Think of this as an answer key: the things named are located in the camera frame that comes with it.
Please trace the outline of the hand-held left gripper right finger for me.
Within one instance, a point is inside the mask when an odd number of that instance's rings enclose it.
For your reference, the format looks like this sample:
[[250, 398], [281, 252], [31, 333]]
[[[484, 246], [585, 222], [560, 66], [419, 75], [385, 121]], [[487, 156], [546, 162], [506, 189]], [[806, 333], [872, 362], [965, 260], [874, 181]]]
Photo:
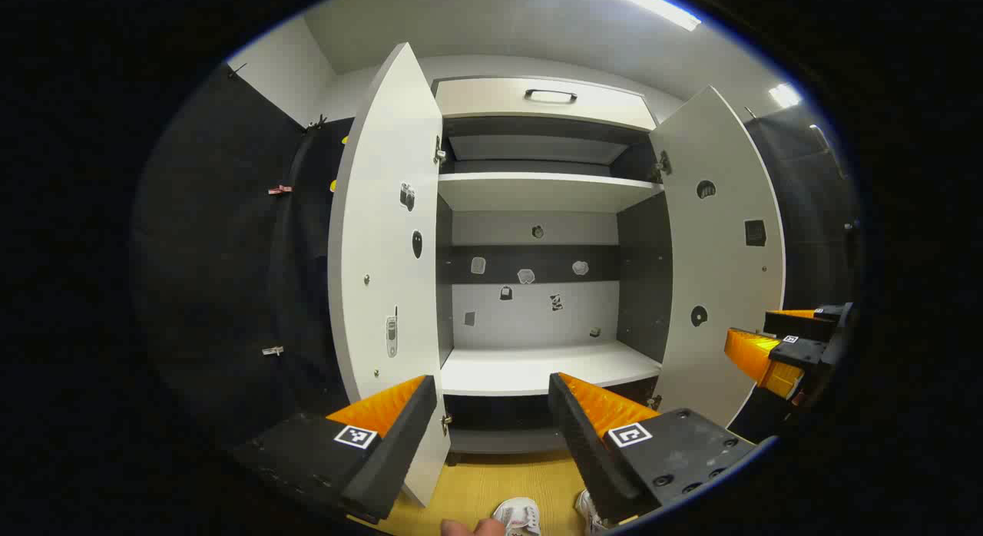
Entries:
[[676, 507], [757, 448], [690, 408], [657, 412], [564, 372], [548, 406], [602, 521]]

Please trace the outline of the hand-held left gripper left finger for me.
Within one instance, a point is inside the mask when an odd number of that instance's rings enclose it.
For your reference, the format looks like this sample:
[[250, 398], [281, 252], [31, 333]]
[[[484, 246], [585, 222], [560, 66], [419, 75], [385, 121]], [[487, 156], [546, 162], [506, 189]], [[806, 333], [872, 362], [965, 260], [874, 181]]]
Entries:
[[266, 486], [320, 516], [389, 517], [438, 404], [416, 376], [330, 415], [298, 413], [231, 449]]

